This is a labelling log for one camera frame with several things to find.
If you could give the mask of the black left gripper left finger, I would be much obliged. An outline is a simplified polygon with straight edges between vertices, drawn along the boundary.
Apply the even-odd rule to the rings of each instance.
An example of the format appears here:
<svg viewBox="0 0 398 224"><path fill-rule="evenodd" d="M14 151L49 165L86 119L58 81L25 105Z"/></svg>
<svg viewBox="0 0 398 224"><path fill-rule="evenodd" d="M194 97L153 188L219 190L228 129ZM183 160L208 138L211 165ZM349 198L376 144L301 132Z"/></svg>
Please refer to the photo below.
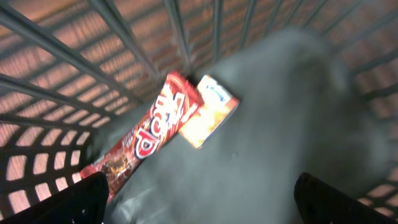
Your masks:
<svg viewBox="0 0 398 224"><path fill-rule="evenodd" d="M108 195L105 173L96 172L1 223L102 224Z"/></svg>

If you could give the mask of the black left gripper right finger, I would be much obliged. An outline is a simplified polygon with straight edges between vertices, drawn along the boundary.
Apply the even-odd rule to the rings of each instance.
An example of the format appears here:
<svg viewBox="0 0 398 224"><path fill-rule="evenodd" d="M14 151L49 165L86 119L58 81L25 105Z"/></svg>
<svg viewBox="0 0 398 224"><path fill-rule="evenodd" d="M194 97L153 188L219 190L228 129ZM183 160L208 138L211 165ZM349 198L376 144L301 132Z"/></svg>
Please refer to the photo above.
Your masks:
<svg viewBox="0 0 398 224"><path fill-rule="evenodd" d="M305 224L394 224L396 221L303 172L294 199Z"/></svg>

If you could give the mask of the orange small box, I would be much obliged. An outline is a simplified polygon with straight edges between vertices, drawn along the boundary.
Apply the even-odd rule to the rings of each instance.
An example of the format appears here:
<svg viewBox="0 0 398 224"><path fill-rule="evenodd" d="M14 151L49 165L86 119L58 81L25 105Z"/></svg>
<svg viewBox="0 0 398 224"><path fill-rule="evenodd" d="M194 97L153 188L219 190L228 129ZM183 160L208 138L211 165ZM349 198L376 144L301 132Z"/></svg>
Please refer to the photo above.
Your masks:
<svg viewBox="0 0 398 224"><path fill-rule="evenodd" d="M180 128L182 135L195 149L221 126L237 109L240 101L213 77L204 75L197 85L204 104Z"/></svg>

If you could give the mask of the red Top chocolate bar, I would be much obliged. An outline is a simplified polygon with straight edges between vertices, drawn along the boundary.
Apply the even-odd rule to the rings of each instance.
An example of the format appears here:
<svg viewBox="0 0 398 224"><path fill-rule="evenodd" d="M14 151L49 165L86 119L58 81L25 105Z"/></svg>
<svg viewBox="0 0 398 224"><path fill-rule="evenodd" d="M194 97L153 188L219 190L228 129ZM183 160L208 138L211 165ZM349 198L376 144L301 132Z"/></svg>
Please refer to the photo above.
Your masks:
<svg viewBox="0 0 398 224"><path fill-rule="evenodd" d="M104 173L112 201L144 159L159 151L202 105L201 95L188 80L177 71L168 73L143 118L105 155L83 168L81 178Z"/></svg>

